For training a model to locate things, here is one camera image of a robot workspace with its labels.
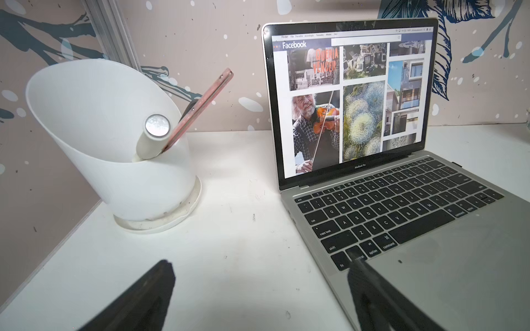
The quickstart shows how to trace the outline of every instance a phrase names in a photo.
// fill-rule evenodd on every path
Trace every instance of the smartphone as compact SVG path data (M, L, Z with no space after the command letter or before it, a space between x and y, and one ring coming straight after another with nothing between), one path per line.
M162 153L176 143L186 131L188 131L191 124L199 117L199 115L206 109L207 106L215 99L215 97L224 89L226 84L234 77L234 73L226 68L225 71L215 80L210 88L202 95L202 98L197 101L193 108L180 120L175 129L171 133L167 144L162 148Z

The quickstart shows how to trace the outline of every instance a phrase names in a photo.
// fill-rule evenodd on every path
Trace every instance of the desk surface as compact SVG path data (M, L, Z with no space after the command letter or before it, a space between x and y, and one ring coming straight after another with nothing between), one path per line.
M161 259L176 276L164 330L352 330L280 202L271 132L188 139L204 184L192 215L142 236L102 203L0 314L1 330L78 329ZM530 201L522 124L430 127L427 150Z

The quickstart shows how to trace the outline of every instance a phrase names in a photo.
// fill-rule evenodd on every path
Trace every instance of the black object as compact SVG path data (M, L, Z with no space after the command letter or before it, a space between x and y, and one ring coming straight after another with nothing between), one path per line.
M444 330L362 258L352 262L348 283L362 331Z
M79 331L160 331L174 286L173 267L161 260Z

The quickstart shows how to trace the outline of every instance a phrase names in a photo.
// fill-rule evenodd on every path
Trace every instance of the keyboard key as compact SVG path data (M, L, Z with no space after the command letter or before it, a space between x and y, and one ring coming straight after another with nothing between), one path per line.
M350 199L346 201L353 209L359 209L363 204L357 198Z
M407 191L414 188L414 185L412 185L411 183L409 183L407 181L399 182L398 185L401 186L404 190L407 190Z
M361 224L366 221L366 219L362 217L362 215L358 211L349 213L348 217L354 222L355 225Z
M416 177L416 179L419 179L423 184L432 183L432 179L430 179L426 175L419 175L419 176Z
M342 228L342 229L347 229L349 227L352 227L354 226L354 224L350 221L350 219L346 216L340 216L340 217L337 217L335 219L335 221L337 221L337 223L339 224L339 226Z
M310 200L309 202L313 205L313 207L315 209L322 208L322 207L326 206L324 201L322 201L322 199L320 199L320 198L316 198L316 199Z
M379 188L379 185L377 185L376 183L370 181L370 182L366 182L365 183L365 186L370 189L370 190L377 190Z
M351 246L350 248L346 249L346 254L350 257L350 259L353 260L363 260L366 261L368 259L366 257L366 254L364 254L363 251L359 248L359 246Z
M452 180L456 184L464 184L464 183L471 181L471 178L467 177L464 174L452 175L452 176L449 176L447 179Z
M377 246L371 240L367 240L365 242L362 242L362 243L359 244L359 246L361 246L361 248L365 251L366 256L368 256L368 257L373 257L373 256L376 256L377 254L381 253L379 248L377 248Z
M374 203L371 208L373 210L375 210L376 213L378 213L379 215L383 215L383 214L386 214L388 213L388 209L385 208L385 206L383 206L382 204L380 204L379 202L377 203Z
M432 187L431 185L427 184L427 185L424 185L421 187L425 192L429 193L429 194L436 194L438 192L440 192L439 190L435 189L434 187Z
M390 248L394 248L397 246L394 239L392 239L391 236L388 234L382 234L380 236L377 236L374 238L374 242L381 248L383 251L387 251Z
M420 203L425 207L427 208L428 210L436 210L438 209L438 206L433 203L432 201L430 201L429 199L425 199L425 200L421 200Z
M311 199L311 196L310 195L305 195L305 196L303 196L301 198L296 198L295 202L299 203L299 202L306 201L306 200L309 200L309 199Z
M356 196L358 195L359 193L357 193L357 191L355 191L355 189L353 187L347 187L344 189L344 192L351 198L352 196Z
M476 207L473 206L472 204L470 204L469 202L465 201L465 200L460 200L456 203L457 206L459 206L460 208L462 208L463 210L467 211L467 212L472 212L472 211L475 211L476 210Z
M429 211L425 209L422 205L419 203L413 203L410 205L410 209L412 209L414 212L416 212L418 215L424 215L428 213Z
M383 200L385 197L383 195L381 195L381 193L379 193L378 191L374 191L374 192L370 192L368 193L368 195L374 199L375 201L381 201Z
M350 230L340 232L329 238L321 240L322 245L324 245L324 248L328 253L336 252L340 249L343 249L344 247L355 244L357 241L357 238Z
M361 201L364 205L369 205L374 203L374 200L368 196L368 194L363 194L359 196L359 201Z
M497 193L497 192L495 192L492 189L485 190L484 193L486 193L490 197L494 198L495 200L499 200L499 199L504 198L504 195L502 195L500 193Z
M359 240L364 240L371 236L371 234L362 225L352 228L351 231L353 231L353 233L357 236L357 238L359 238Z
M394 185L390 185L388 187L390 190L392 190L392 192L396 193L396 194L399 194L399 193L403 193L405 192L404 189L401 188L401 186L397 185L397 184L394 184Z
M323 211L328 215L329 218L335 218L340 215L339 211L335 208L335 206L329 206L323 209Z
M350 259L346 256L346 253L344 252L338 252L336 254L331 255L331 259L333 262L335 262L335 265L337 266L337 269L339 271L346 270L350 267Z
M449 168L447 166L443 167L442 170L448 173L449 175L454 175L458 173L458 171L454 170L453 168Z
M313 207L308 201L299 203L298 208L300 208L300 211L304 214L313 210Z
M363 193L368 193L368 191L370 191L369 189L366 188L366 186L360 184L360 185L355 185L354 188L357 190L357 192L359 192L360 194L363 194Z
M348 204L345 201L337 203L335 207L337 207L337 209L343 214L351 211L350 206L348 206Z
M394 184L398 182L398 180L392 175L384 176L383 179L386 180L390 184Z
M374 182L381 187L388 186L388 182L382 178L376 178L374 179Z
M453 181L448 180L447 178L442 178L439 182L447 187L455 187L456 184Z
M387 216L381 216L375 219L379 225L381 225L385 230L392 229L396 226L394 222L390 220Z
M482 202L481 200L479 200L478 198L474 197L474 196L468 196L467 198L465 198L468 202L471 202L473 205L475 205L475 207L477 208L482 208L484 207L486 204L484 202Z
M342 201L342 200L346 200L348 198L348 196L342 192L342 191L337 191L337 192L334 192L333 193L333 196L335 197L335 199L337 199L338 201Z
M412 171L413 173L417 174L417 175L421 175L421 174L424 174L425 171L421 170L420 168L418 167L412 167L410 168L410 171Z
M390 233L390 235L394 237L399 244L403 244L411 239L426 234L431 230L441 227L442 225L447 224L454 219L455 218L449 215L447 212L439 209L410 223L392 229L388 233Z
M314 224L320 223L328 219L328 217L326 216L326 214L324 214L322 209L315 210L304 216L310 225L314 225Z
M404 179L407 179L407 176L403 175L403 174L400 173L400 172L396 172L396 173L394 173L394 177L396 177L398 181L402 181L402 180L404 180Z
M417 195L420 199L423 199L423 198L426 198L428 197L430 194L425 192L424 190L422 189L414 189L412 190L412 192Z
M392 198L392 200L394 200L394 202L397 203L401 207L404 207L404 206L409 204L409 202L407 200L405 200L405 198L403 196L401 196L401 195L398 195L398 196Z
M429 161L429 162L427 162L425 164L430 166L430 167L433 167L434 169L444 166L444 164L442 162L438 161L438 160L432 160L432 161Z
M438 179L440 179L441 177L438 176L437 174L435 174L434 172L428 172L425 174L427 177L429 177L430 179L432 179L433 181L437 181Z
M455 204L448 205L447 207L444 207L444 209L447 210L454 217L462 217L467 214L467 212L465 212L462 208Z
M368 229L368 231L370 231L370 233L373 235L377 235L383 232L383 228L380 227L376 221L368 221L366 222L365 226Z
M383 206L387 207L389 210L395 210L395 209L399 208L398 204L395 203L394 201L390 200L390 199L386 199L384 201L381 201L381 203L383 204Z
M443 171L442 169L436 169L433 171L435 174L437 174L438 176L440 177L447 177L449 176L448 173L446 173L445 171Z
M457 197L455 197L454 195L452 195L449 192L442 192L442 193L440 193L440 196L442 198L444 198L445 200L449 201L449 202L455 202L456 200L458 200Z
M399 210L399 212L408 219L413 219L418 217L418 214L413 212L409 207L404 207Z
M388 217L390 217L390 219L393 220L396 224L402 224L407 221L407 219L397 211L391 212L390 214L388 214Z
M459 198L459 199L463 199L467 196L467 194L465 194L464 192L460 191L459 189L450 189L448 191L449 193L451 193L452 195L454 195L455 197Z
M363 215L366 219L371 219L377 216L375 211L373 211L370 207L364 207L359 210L361 215Z
M423 171L431 171L432 170L432 167L430 167L430 166L428 166L426 164L420 164L420 165L418 165L418 168L420 168Z
M486 188L487 187L485 185L477 183L476 181L470 181L458 187L460 191L467 194L475 194L476 192L480 192Z
M430 199L431 199L432 202L434 202L435 204L437 204L440 207L443 207L443 206L449 204L449 202L445 201L444 199L442 199L438 195L433 195L433 196L430 197Z
M337 200L331 195L331 194L328 194L328 195L325 195L322 197L322 200L324 200L324 202L326 204L334 204L337 202Z
M315 225L313 231L315 231L316 236L320 239L339 232L340 228L335 224L334 220L331 220Z
M418 197L417 197L414 193L412 193L412 192L405 192L405 193L403 193L403 197L404 197L405 199L407 199L409 202L416 202L416 201L419 201L419 200L420 200L420 198L418 198Z

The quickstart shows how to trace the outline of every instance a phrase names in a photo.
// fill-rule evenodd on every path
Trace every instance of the shift key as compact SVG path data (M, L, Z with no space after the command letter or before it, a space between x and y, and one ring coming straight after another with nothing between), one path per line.
M322 245L324 245L328 253L336 252L344 247L348 247L357 242L357 238L350 231L344 231L337 235L331 236L329 238L323 239Z

